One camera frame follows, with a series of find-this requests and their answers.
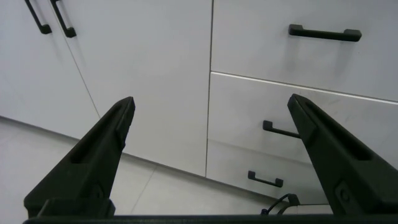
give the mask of cabinet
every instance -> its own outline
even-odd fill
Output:
[[[0,3],[0,116],[81,138],[99,119],[50,4]]]
[[[262,128],[268,120],[297,133],[287,108],[294,93],[398,168],[398,103],[212,72],[207,177],[275,198],[294,193],[302,203],[327,202],[302,140]],[[249,170],[267,181],[282,179],[283,187],[250,180]]]
[[[59,1],[99,115],[133,96],[125,153],[205,175],[211,1]]]
[[[211,69],[396,101],[397,10],[394,0],[215,0]],[[362,36],[297,37],[290,24]]]

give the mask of black handle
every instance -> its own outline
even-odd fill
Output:
[[[59,0],[51,0],[51,5],[54,8],[54,11],[58,17],[58,20],[60,21],[63,32],[65,33],[65,36],[69,37],[69,38],[76,37],[75,29],[73,27],[67,28],[67,26],[65,25],[65,22],[63,21],[62,16],[61,16],[61,12],[57,6],[57,1],[59,1]]]
[[[265,183],[265,184],[269,184],[269,185],[272,185],[272,186],[275,186],[275,187],[282,187],[284,185],[284,180],[279,179],[279,178],[275,179],[275,183],[272,183],[272,182],[269,182],[269,181],[266,181],[266,180],[257,179],[256,178],[256,172],[250,171],[250,170],[248,172],[248,178],[250,180],[255,180],[255,181],[258,181],[258,182],[261,182],[261,183]]]
[[[32,4],[30,3],[30,1],[29,0],[25,0],[25,2],[26,2],[27,7],[29,8],[30,13],[32,13],[33,19],[35,20],[36,25],[39,28],[40,32],[42,34],[51,34],[52,31],[51,31],[50,26],[48,24],[43,24],[42,25],[40,23],[39,18],[37,17],[36,12],[33,9]]]
[[[272,121],[264,120],[262,122],[262,129],[265,130],[265,131],[270,131],[270,132],[273,132],[273,133],[283,134],[283,135],[290,136],[290,137],[293,137],[293,138],[300,138],[299,134],[291,133],[291,132],[288,132],[288,131],[284,131],[284,130],[273,128],[272,127]]]
[[[306,30],[301,25],[291,24],[289,25],[289,34],[296,35],[299,37],[313,37],[328,40],[342,40],[358,42],[362,37],[362,33],[359,30],[346,29],[344,32],[327,32],[319,30]]]

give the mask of white tile floor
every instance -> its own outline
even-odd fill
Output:
[[[1,223],[22,223],[27,218],[24,197],[76,143],[0,118]],[[121,158],[111,200],[117,215],[258,214],[274,202],[128,155]]]

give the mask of drawer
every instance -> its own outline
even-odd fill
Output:
[[[211,70],[398,100],[397,11],[393,0],[216,0]],[[289,24],[362,38],[291,36]]]
[[[256,172],[258,179],[270,182],[282,179],[283,186],[279,188],[250,180],[249,170]],[[328,203],[312,165],[242,150],[210,139],[206,176],[274,198],[293,193],[301,203]]]
[[[300,139],[262,129],[268,120],[277,129],[297,133],[287,108],[294,93],[312,100],[398,168],[398,103],[215,72],[210,80],[209,141],[310,165]]]

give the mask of wire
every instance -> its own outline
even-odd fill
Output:
[[[281,203],[285,198],[287,198],[289,195],[291,195],[291,194],[285,194],[285,195],[283,195],[280,199],[278,199],[274,204],[272,204],[268,209],[263,209],[262,211],[261,211],[261,214],[262,215],[268,215],[269,214],[269,212],[275,207],[275,206],[277,206],[279,203]]]

